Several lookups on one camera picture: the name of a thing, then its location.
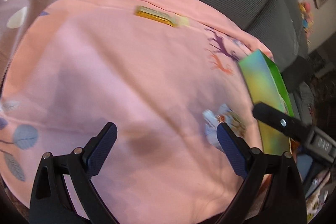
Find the pink bedsheet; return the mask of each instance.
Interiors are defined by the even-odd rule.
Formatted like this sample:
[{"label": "pink bedsheet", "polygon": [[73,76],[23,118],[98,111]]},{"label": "pink bedsheet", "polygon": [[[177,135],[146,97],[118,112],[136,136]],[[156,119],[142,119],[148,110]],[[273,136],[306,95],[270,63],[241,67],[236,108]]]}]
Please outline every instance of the pink bedsheet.
[{"label": "pink bedsheet", "polygon": [[[134,15],[139,5],[178,26]],[[6,78],[5,182],[29,206],[41,155],[70,153],[111,121],[118,138],[92,181],[120,223],[192,224],[223,212],[242,180],[207,143],[202,112],[226,103],[246,142],[262,148],[235,62],[256,49],[272,56],[198,0],[56,1],[25,34]]]}]

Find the colorful toy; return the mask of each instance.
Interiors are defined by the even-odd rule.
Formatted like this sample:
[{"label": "colorful toy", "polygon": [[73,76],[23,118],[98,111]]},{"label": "colorful toy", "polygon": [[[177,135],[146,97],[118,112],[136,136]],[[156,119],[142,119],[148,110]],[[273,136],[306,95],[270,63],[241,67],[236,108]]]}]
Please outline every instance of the colorful toy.
[{"label": "colorful toy", "polygon": [[310,9],[310,3],[305,0],[298,0],[299,2],[299,8],[301,11],[302,16],[302,25],[304,28],[304,31],[306,32],[306,37],[308,38],[310,34],[312,33],[313,29],[313,19],[312,19],[312,13]]}]

